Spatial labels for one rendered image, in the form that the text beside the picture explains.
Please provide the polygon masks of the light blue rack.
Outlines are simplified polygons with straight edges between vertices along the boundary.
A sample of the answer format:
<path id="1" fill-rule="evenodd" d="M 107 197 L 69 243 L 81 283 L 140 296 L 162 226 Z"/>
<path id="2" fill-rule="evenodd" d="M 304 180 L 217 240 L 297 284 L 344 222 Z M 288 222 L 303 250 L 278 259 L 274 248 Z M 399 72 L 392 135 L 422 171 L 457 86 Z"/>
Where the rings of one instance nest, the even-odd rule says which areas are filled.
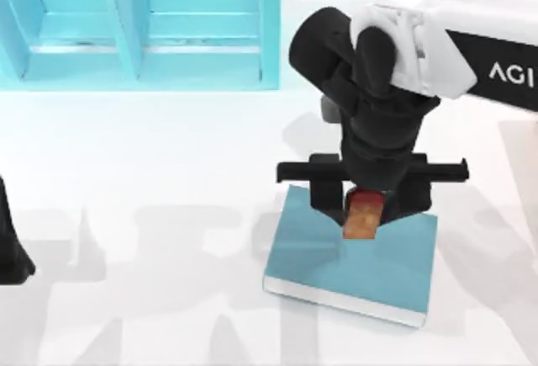
<path id="1" fill-rule="evenodd" d="M 262 90 L 281 0 L 0 0 L 0 91 Z"/>

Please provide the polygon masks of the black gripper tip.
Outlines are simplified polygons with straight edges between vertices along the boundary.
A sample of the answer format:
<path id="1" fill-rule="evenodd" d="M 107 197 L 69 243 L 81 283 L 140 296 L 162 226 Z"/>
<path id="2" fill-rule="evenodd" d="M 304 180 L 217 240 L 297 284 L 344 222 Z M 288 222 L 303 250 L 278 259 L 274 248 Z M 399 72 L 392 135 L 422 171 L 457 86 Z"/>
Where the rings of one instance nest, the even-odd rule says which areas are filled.
<path id="1" fill-rule="evenodd" d="M 0 285 L 20 285 L 36 271 L 14 229 L 5 183 L 0 176 Z"/>

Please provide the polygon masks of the blue book with orange picture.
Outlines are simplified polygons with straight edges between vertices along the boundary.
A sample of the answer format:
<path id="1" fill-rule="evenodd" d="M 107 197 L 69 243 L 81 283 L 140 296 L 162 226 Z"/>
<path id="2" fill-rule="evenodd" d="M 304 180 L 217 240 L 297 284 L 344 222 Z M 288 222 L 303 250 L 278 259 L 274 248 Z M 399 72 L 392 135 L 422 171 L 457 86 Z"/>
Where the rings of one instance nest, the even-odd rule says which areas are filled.
<path id="1" fill-rule="evenodd" d="M 287 190 L 262 279 L 266 292 L 420 328 L 429 312 L 438 219 L 412 215 L 372 240 L 346 240 L 310 206 L 309 190 Z"/>

